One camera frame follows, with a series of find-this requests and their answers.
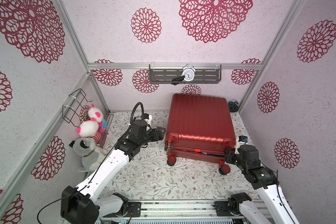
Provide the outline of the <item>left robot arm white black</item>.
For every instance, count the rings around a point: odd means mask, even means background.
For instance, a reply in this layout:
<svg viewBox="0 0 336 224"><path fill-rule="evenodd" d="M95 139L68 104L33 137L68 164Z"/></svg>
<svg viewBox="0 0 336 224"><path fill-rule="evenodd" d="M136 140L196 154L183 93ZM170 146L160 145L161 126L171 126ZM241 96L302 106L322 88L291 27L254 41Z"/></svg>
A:
<svg viewBox="0 0 336 224"><path fill-rule="evenodd" d="M112 178L151 142L164 139L166 129L152 128L146 121L149 115L138 102L132 112L128 129L118 138L99 167L76 187L68 186L58 201L61 203L60 216L70 224L94 224L107 215L133 215L128 208L128 199L114 193L100 197L101 192Z"/></svg>

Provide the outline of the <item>red ribbed hard-shell suitcase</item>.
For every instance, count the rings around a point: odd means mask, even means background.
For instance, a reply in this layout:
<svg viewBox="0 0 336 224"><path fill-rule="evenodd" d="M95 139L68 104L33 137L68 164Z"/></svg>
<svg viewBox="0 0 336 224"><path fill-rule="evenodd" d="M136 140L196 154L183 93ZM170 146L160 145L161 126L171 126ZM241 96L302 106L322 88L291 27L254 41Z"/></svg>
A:
<svg viewBox="0 0 336 224"><path fill-rule="evenodd" d="M221 175L230 173L224 152L234 150L236 136L225 98L174 94L171 101L165 151L167 164L178 158L219 165Z"/></svg>

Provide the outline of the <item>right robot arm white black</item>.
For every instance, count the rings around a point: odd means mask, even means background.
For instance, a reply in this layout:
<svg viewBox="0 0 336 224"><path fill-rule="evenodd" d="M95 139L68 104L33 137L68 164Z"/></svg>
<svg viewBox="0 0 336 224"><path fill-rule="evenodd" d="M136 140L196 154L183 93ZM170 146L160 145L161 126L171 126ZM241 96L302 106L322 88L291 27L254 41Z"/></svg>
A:
<svg viewBox="0 0 336 224"><path fill-rule="evenodd" d="M239 148L224 151L225 162L237 166L245 179L257 191L267 206L276 224L298 224L299 221L288 204L278 181L278 172L262 166L259 152L253 145L243 144ZM229 198L231 213L243 215L252 224L269 224L246 193Z"/></svg>

